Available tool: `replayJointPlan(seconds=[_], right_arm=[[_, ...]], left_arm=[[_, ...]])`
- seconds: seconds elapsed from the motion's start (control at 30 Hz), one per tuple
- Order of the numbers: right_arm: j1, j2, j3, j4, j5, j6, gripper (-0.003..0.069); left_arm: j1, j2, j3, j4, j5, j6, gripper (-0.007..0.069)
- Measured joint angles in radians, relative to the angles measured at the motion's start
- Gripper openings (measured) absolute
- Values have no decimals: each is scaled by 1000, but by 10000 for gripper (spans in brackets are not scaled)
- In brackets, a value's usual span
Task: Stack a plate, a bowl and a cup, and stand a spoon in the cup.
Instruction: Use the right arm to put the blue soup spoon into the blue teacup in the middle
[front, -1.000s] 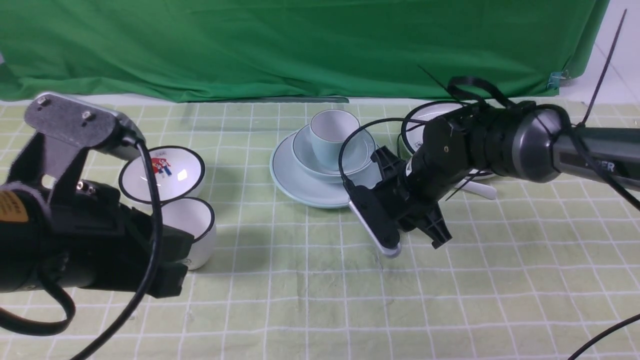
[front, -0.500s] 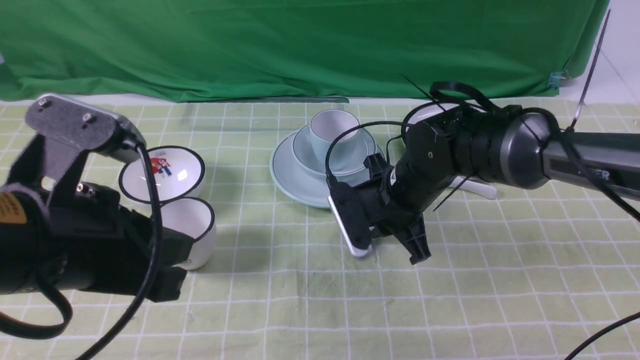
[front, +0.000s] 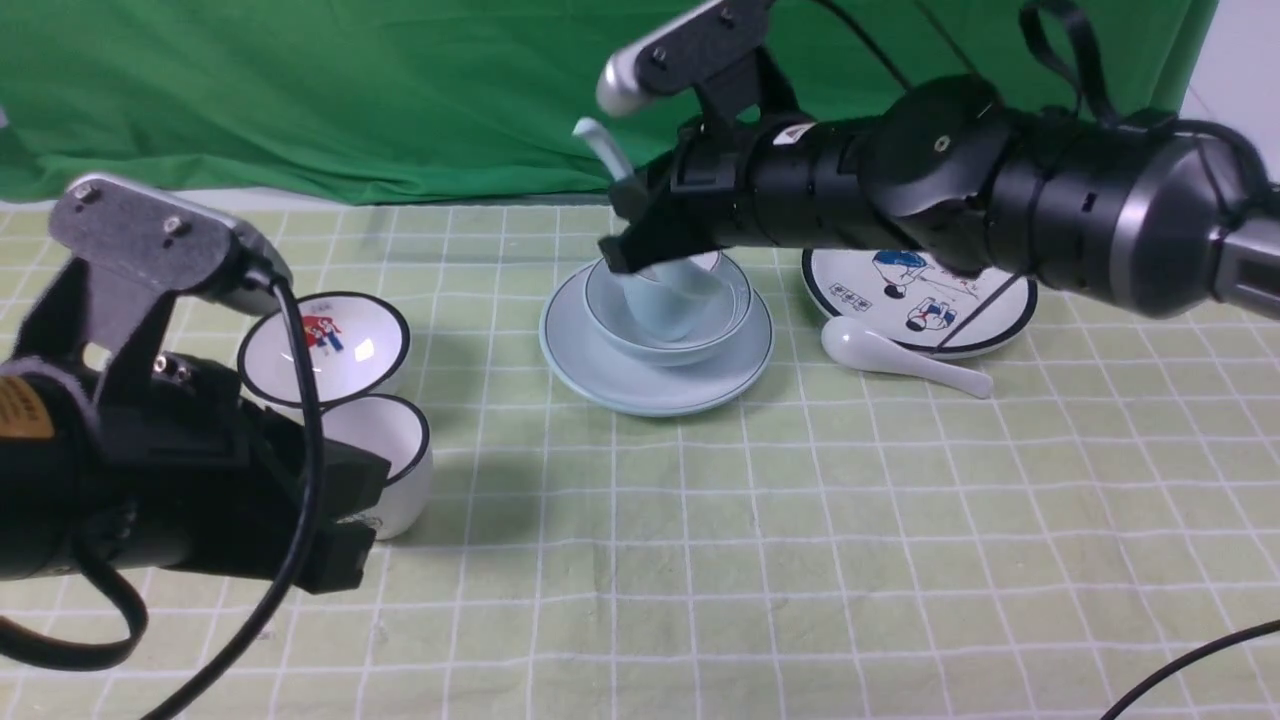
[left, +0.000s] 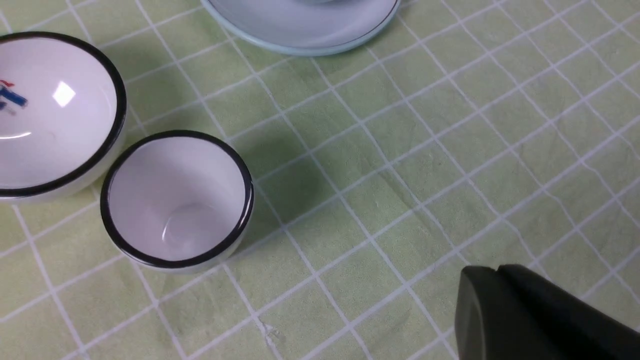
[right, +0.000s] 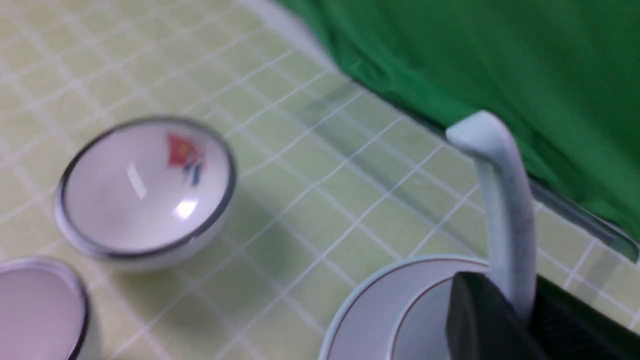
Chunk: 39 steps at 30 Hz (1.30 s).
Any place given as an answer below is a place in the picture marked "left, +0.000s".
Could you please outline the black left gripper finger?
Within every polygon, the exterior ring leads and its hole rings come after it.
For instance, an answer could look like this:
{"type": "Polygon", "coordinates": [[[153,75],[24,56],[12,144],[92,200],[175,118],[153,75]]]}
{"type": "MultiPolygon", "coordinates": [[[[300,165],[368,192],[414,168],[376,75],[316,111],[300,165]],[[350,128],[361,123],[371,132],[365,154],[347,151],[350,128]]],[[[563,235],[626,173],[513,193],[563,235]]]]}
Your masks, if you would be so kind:
{"type": "Polygon", "coordinates": [[[637,360],[639,333],[521,264],[461,270],[461,360],[637,360]]]}

